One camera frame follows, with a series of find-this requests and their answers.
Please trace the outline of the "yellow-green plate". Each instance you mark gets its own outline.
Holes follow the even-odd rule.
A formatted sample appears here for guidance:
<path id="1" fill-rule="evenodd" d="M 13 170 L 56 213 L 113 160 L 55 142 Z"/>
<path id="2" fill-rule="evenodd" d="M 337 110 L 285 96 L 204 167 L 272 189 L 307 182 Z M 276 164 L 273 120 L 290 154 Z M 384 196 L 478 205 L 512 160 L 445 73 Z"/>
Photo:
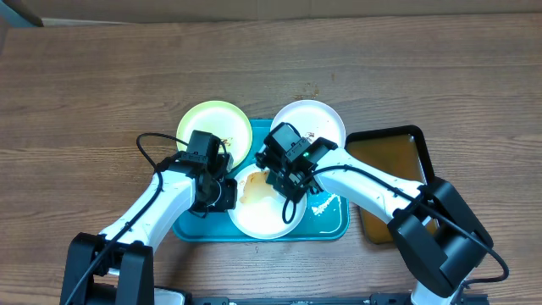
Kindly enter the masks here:
<path id="1" fill-rule="evenodd" d="M 233 167 L 240 165 L 252 146 L 252 127 L 247 116 L 234 104 L 207 101 L 191 108 L 180 120 L 176 137 L 188 142 L 194 130 L 217 136 L 233 157 Z"/>

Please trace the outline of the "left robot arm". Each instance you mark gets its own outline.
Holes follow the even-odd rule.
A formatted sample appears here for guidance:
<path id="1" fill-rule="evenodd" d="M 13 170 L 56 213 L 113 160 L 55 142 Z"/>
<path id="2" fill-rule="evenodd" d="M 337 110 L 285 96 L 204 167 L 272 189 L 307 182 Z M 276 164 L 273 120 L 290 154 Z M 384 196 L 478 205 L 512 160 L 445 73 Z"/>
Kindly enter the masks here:
<path id="1" fill-rule="evenodd" d="M 195 130 L 185 150 L 152 162 L 152 181 L 135 203 L 99 234 L 70 243 L 62 304 L 187 304 L 184 292 L 157 287 L 154 254 L 177 218 L 199 218 L 235 206 L 233 158 L 215 135 Z"/>

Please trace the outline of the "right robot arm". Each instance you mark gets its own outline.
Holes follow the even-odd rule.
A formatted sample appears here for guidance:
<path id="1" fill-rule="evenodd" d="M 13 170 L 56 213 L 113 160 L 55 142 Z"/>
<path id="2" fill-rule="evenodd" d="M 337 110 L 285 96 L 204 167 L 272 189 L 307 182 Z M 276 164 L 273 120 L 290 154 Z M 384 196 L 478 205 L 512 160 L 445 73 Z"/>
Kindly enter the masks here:
<path id="1" fill-rule="evenodd" d="M 487 230 L 455 187 L 404 180 L 369 166 L 335 142 L 300 135 L 281 123 L 265 137 L 256 165 L 287 202 L 326 191 L 354 202 L 386 223 L 396 248 L 417 280 L 413 304 L 457 304 L 468 276 L 493 247 Z"/>

